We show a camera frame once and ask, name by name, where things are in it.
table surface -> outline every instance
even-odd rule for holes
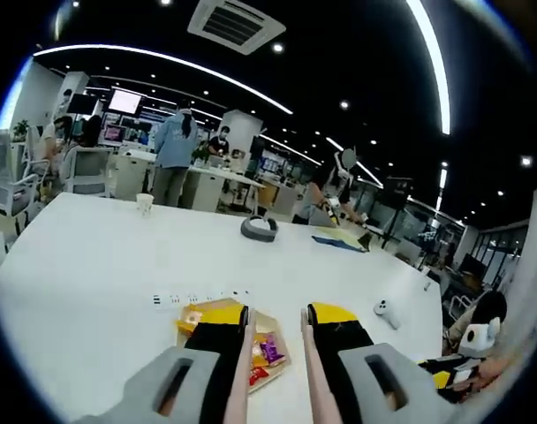
[[[244,238],[243,218],[61,193],[0,268],[0,324],[33,386],[64,420],[100,414],[125,381],[176,343],[183,305],[232,296],[280,322],[292,364],[249,397],[248,422],[311,423],[300,310],[353,311],[376,343],[412,360],[441,354],[437,284],[382,250],[315,243],[314,227],[280,223],[274,243]],[[153,304],[153,295],[167,299]],[[402,326],[373,313],[388,299]]]
[[[150,163],[154,163],[156,160],[155,153],[144,152],[142,150],[137,150],[137,149],[127,150],[124,153],[124,155],[134,157],[135,159],[140,159],[141,161],[147,161]],[[198,172],[200,174],[208,174],[208,175],[212,175],[215,177],[230,179],[232,181],[237,181],[243,184],[249,184],[257,188],[264,187],[263,184],[257,183],[256,181],[253,181],[250,178],[244,177],[243,175],[236,174],[235,172],[231,172],[230,170],[221,170],[219,168],[201,168],[200,166],[193,166],[193,165],[191,165],[190,168],[188,168],[188,170],[190,172]]]

ceiling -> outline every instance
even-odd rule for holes
[[[284,45],[282,54],[268,43],[249,56],[186,31],[197,3],[83,0],[77,8],[68,5],[70,14],[57,41],[51,32],[39,43],[44,49],[105,43],[164,53],[252,87],[292,115],[226,81],[157,57],[82,49],[36,60],[61,72],[67,65],[71,71],[84,71],[91,86],[119,82],[172,102],[184,93],[196,101],[196,108],[216,116],[226,109],[255,110],[266,135],[286,140],[317,161],[329,160],[335,152],[326,136],[344,147],[354,145],[360,161],[381,181],[387,176],[413,178],[412,197],[432,206],[441,162],[446,161],[449,176],[441,211],[457,219],[467,216],[466,222],[480,228],[529,216],[537,186],[537,64],[518,61],[457,4],[422,0],[449,86],[451,131],[445,135],[432,62],[406,1],[351,0],[340,7],[294,8],[247,0],[286,26],[275,38]],[[342,100],[350,103],[348,110],[339,107]],[[522,155],[533,157],[531,168],[520,167]],[[504,196],[498,196],[499,190]]]

